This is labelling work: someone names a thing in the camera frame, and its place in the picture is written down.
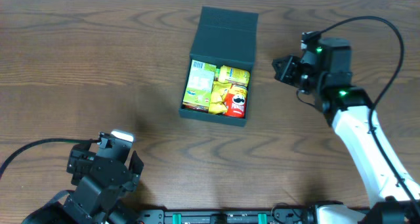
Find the red Pringles can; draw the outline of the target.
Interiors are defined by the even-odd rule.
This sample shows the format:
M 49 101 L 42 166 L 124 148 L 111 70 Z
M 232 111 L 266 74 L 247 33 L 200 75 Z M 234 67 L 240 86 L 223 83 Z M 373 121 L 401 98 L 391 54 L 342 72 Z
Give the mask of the red Pringles can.
M 224 100 L 227 111 L 225 116 L 243 118 L 247 103 L 247 88 L 242 85 L 232 85 Z

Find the yellow Mentos bottle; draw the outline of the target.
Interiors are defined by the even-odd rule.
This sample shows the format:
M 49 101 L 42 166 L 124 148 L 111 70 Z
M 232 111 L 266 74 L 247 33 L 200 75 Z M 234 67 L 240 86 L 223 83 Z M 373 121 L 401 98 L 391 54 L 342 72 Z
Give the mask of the yellow Mentos bottle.
M 247 87 L 250 80 L 250 73 L 247 70 L 221 66 L 217 79 L 221 83 L 232 83 Z

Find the black gift box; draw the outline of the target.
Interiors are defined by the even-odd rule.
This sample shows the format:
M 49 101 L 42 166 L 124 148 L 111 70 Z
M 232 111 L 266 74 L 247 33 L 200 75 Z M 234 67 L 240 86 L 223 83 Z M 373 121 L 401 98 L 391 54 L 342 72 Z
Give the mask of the black gift box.
M 258 15 L 253 12 L 202 8 L 190 50 L 190 65 L 179 108 L 181 117 L 236 126 L 246 124 L 249 84 L 257 50 L 257 21 Z M 209 113 L 213 82 L 218 81 L 221 66 L 250 73 L 243 118 Z

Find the yellow candy wrapper pack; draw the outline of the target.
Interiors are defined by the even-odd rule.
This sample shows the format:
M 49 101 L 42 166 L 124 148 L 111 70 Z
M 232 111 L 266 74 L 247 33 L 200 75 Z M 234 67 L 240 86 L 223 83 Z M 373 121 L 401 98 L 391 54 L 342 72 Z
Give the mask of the yellow candy wrapper pack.
M 231 83 L 221 83 L 219 81 L 213 82 L 211 101 L 209 105 L 210 114 L 223 114 L 228 111 L 224 101 L 231 86 Z

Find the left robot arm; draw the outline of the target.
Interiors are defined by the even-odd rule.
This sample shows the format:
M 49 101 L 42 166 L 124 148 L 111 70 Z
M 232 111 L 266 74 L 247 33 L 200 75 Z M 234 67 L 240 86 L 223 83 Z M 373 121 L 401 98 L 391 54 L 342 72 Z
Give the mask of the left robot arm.
M 138 215 L 121 198 L 136 191 L 144 163 L 130 152 L 134 136 L 113 130 L 101 133 L 98 152 L 89 143 L 70 151 L 67 172 L 75 190 L 62 190 L 24 223 L 137 223 Z

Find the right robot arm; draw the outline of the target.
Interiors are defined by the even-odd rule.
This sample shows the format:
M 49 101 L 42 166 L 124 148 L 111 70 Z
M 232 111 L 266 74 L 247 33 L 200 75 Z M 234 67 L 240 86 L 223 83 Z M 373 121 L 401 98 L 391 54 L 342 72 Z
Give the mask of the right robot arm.
M 301 43 L 301 57 L 273 60 L 276 80 L 313 95 L 321 112 L 344 142 L 369 198 L 367 213 L 340 202 L 313 205 L 304 223 L 418 223 L 417 184 L 386 138 L 368 94 L 351 83 L 350 43 L 341 38 L 316 38 Z

